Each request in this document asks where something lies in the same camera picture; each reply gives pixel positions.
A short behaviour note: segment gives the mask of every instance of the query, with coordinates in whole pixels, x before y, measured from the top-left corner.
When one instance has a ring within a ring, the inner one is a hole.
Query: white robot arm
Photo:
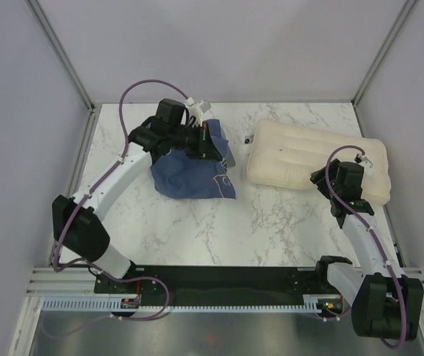
[[[202,111],[209,107],[210,105],[191,103],[188,106],[188,114],[193,114],[190,116],[191,121],[182,125],[185,104],[163,99],[158,105],[156,115],[130,132],[126,153],[119,154],[87,186],[87,191],[79,191],[71,198],[59,195],[54,200],[54,238],[59,241],[64,233],[63,245],[111,276],[124,278],[135,265],[110,243],[102,221],[132,181],[171,149],[182,149],[193,159],[222,160],[213,145],[207,123],[201,124]],[[78,214],[71,225],[66,226],[76,208]]]

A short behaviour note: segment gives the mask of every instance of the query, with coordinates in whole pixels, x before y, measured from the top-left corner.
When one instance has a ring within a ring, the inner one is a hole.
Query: wire
[[[384,261],[388,260],[388,256],[385,253],[385,249],[383,248],[382,243],[379,241],[379,238],[377,236],[377,234],[375,234],[375,231],[373,230],[373,228],[370,226],[370,224],[367,222],[367,220],[365,220],[363,218],[362,215],[360,215],[359,213],[357,213],[349,204],[347,204],[344,200],[342,200],[337,193],[334,191],[334,189],[332,188],[332,184],[331,184],[331,179],[329,177],[329,168],[331,166],[331,161],[334,158],[334,156],[345,149],[348,148],[353,148],[355,150],[360,151],[362,154],[365,154],[365,151],[356,145],[344,145],[341,146],[339,148],[336,148],[334,150],[334,152],[331,153],[331,155],[328,158],[328,161],[325,165],[325,182],[328,186],[329,191],[331,192],[331,195],[336,198],[336,200],[343,206],[345,207],[347,210],[349,210],[358,220],[360,220],[360,222],[367,228],[368,232],[370,233],[370,235],[372,236],[372,238],[374,239],[375,245],[377,245],[377,248],[380,252],[380,254],[382,255],[382,258],[384,259]],[[400,349],[406,339],[406,310],[405,310],[405,300],[403,298],[403,293],[402,293],[402,287],[400,285],[400,283],[398,282],[397,276],[393,270],[392,266],[387,266],[388,269],[388,273],[391,276],[391,279],[393,280],[393,283],[395,285],[395,289],[397,290],[397,296],[398,296],[398,302],[400,305],[400,318],[401,318],[401,327],[400,327],[400,339],[398,340],[398,343],[396,345],[391,345],[390,343],[388,343],[387,340],[385,339],[381,339],[382,342],[385,344],[385,346],[387,346],[390,349],[393,350],[397,350]]]
[[[119,119],[120,119],[120,125],[122,126],[122,131],[123,131],[123,138],[125,139],[125,145],[123,147],[123,151],[120,155],[120,157],[122,159],[124,159],[126,157],[126,153],[128,150],[128,132],[126,129],[126,125],[125,125],[125,119],[123,117],[123,104],[125,102],[125,97],[127,96],[127,94],[134,88],[136,88],[137,86],[141,85],[141,84],[146,84],[146,83],[158,83],[158,84],[163,84],[163,85],[167,85],[170,88],[173,88],[175,91],[177,91],[179,94],[181,94],[185,99],[188,98],[188,96],[182,91],[180,90],[178,87],[176,87],[175,85],[172,85],[171,83],[165,82],[163,80],[158,80],[158,79],[146,79],[146,80],[142,80],[140,82],[136,82],[134,84],[132,84],[131,86],[129,86],[125,92],[122,94],[122,97],[120,98],[119,101]],[[59,237],[59,241],[57,242],[57,246],[56,249],[54,251],[54,256],[53,256],[53,270],[55,272],[61,272],[64,271],[67,267],[71,267],[74,264],[78,263],[78,262],[83,262],[83,263],[87,263],[90,267],[96,268],[98,270],[102,270],[100,267],[96,266],[94,263],[91,263],[89,261],[86,261],[83,258],[76,258],[74,260],[71,260],[68,263],[60,263],[60,252],[62,249],[62,246],[64,244],[64,240],[65,237],[67,236],[67,232],[69,231],[70,226],[72,225],[72,222],[74,221],[74,219],[76,218],[77,214],[79,213],[80,209],[82,208],[82,206],[85,204],[85,202],[87,201],[88,197],[116,170],[116,168],[121,164],[121,162],[118,160],[116,161],[109,169],[108,171],[103,174],[103,176],[100,177],[100,179],[95,182],[92,187],[89,189],[88,194],[85,194],[81,199],[80,202],[77,204],[77,206],[73,209],[72,214],[69,216],[69,218],[67,219],[67,222],[65,223],[64,228],[62,229],[61,235]],[[122,319],[126,319],[126,320],[154,320],[156,318],[158,318],[159,316],[161,316],[161,314],[163,313],[163,311],[168,307],[169,305],[169,299],[170,299],[170,295],[169,295],[169,290],[168,287],[158,278],[155,277],[137,277],[137,278],[130,278],[128,280],[120,280],[119,278],[115,278],[114,276],[112,276],[111,274],[103,271],[102,272],[105,276],[107,276],[108,278],[110,278],[111,280],[118,282],[118,283],[133,283],[133,282],[139,282],[140,280],[152,280],[153,282],[156,282],[158,284],[161,285],[161,287],[165,290],[166,292],[166,301],[165,304],[163,305],[163,307],[155,314],[150,315],[148,317],[123,317]]]
[[[184,108],[185,109],[185,125],[188,126],[189,125],[189,121],[191,120],[191,113],[189,112],[189,109]]]
[[[191,120],[189,121],[188,128],[194,125],[195,123],[196,123],[196,117],[193,115],[191,116]]]

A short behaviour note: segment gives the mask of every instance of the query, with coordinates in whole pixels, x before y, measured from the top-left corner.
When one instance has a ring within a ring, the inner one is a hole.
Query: white connector
[[[204,121],[204,114],[211,109],[211,104],[207,100],[194,101],[192,98],[188,98],[185,101],[186,107],[189,110],[190,118],[195,117],[193,126],[200,126]]]
[[[355,162],[364,167],[364,172],[369,176],[372,176],[374,174],[374,164],[371,160],[368,159],[365,154],[357,154],[357,156],[355,157]]]

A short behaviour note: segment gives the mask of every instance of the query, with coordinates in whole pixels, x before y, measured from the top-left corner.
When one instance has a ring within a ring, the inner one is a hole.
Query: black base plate
[[[136,266],[127,278],[156,277],[170,290],[171,306],[289,306],[303,305],[304,294],[339,294],[324,286],[313,268]],[[161,306],[165,291],[159,284],[140,283],[143,306]],[[97,277],[97,294],[135,294],[137,283],[116,283]]]

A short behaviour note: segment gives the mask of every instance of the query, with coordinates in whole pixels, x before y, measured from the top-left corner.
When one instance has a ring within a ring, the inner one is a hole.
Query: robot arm
[[[357,162],[358,158],[355,163],[332,161],[329,167],[331,185],[339,198],[363,217],[380,240],[374,211],[367,201],[361,199],[364,168]],[[407,320],[405,339],[414,340],[423,304],[422,283],[407,278],[388,249],[372,239],[370,228],[330,194],[324,168],[314,172],[311,181],[330,200],[331,213],[351,241],[362,266],[362,274],[359,274],[349,259],[324,256],[316,267],[321,282],[336,288],[351,305],[352,324],[357,335],[398,340],[402,329],[400,301],[388,270],[391,266],[403,292]]]
[[[182,125],[184,112],[184,104],[169,99],[162,100],[156,115],[148,118],[128,135],[129,144],[124,159],[119,155],[87,186],[87,191],[78,191],[71,198],[59,195],[53,202],[54,238],[59,241],[74,208],[87,195],[88,200],[69,227],[64,245],[115,278],[124,278],[128,271],[134,269],[134,263],[110,243],[110,236],[102,225],[107,212],[123,191],[152,162],[171,149],[182,149],[194,159],[222,160],[212,143],[207,123],[200,126],[193,126],[192,123]],[[116,169],[98,183],[114,165],[118,165]]]

